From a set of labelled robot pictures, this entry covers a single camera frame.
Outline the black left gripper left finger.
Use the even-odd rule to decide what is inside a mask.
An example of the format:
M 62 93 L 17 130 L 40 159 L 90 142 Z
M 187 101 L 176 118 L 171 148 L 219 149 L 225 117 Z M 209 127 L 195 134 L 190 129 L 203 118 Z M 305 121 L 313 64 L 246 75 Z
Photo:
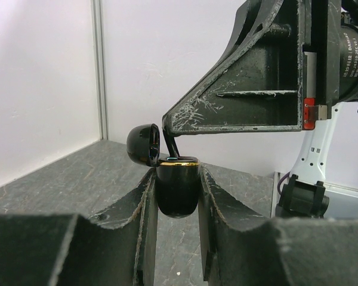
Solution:
M 153 285 L 155 179 L 88 218 L 0 214 L 0 285 Z

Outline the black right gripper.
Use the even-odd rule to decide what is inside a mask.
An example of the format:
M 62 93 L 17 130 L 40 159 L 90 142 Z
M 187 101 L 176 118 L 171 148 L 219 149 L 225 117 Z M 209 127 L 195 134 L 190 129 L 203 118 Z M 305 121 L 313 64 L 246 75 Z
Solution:
M 164 131 L 300 131 L 300 29 L 302 48 L 314 57 L 305 70 L 303 130 L 330 119 L 340 95 L 341 2 L 245 1 L 219 65 L 163 116 Z

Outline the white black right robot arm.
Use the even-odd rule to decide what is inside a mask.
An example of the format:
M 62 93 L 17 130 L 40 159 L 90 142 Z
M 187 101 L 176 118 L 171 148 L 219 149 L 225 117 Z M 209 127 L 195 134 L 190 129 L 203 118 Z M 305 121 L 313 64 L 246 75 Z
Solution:
M 163 116 L 181 135 L 298 132 L 276 215 L 321 218 L 325 165 L 341 106 L 358 103 L 358 1 L 245 1 L 217 63 Z

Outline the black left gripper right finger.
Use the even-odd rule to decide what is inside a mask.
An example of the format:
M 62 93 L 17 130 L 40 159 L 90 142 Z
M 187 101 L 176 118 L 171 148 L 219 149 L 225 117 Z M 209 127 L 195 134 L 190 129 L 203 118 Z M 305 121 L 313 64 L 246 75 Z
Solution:
M 358 285 L 358 219 L 267 218 L 200 170 L 203 279 L 209 285 Z

